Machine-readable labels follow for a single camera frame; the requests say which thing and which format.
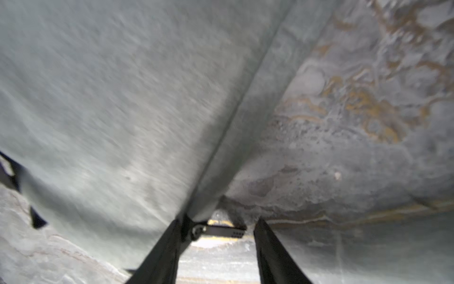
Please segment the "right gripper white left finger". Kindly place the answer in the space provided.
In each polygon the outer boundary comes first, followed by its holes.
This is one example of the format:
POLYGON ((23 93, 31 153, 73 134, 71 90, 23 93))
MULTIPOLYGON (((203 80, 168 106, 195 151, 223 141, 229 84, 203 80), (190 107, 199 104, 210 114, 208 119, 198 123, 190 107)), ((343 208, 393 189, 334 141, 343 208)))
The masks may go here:
POLYGON ((181 229, 180 221, 174 220, 126 284, 175 284, 181 229))

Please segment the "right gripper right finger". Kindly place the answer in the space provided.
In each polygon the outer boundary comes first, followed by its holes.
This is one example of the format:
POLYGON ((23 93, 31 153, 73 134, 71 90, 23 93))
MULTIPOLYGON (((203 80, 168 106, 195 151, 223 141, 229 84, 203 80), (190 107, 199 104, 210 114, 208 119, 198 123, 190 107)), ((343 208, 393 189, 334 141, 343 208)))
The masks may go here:
POLYGON ((312 284, 263 218, 255 225, 254 240, 262 284, 312 284))

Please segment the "grey laptop bag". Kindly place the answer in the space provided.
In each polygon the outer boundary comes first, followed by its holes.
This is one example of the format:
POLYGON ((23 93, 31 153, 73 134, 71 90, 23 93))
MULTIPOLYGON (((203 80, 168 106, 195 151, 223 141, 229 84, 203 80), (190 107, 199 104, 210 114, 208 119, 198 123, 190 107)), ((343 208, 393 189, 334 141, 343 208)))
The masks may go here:
POLYGON ((338 1, 2 1, 1 153, 91 255, 136 269, 210 218, 338 1))

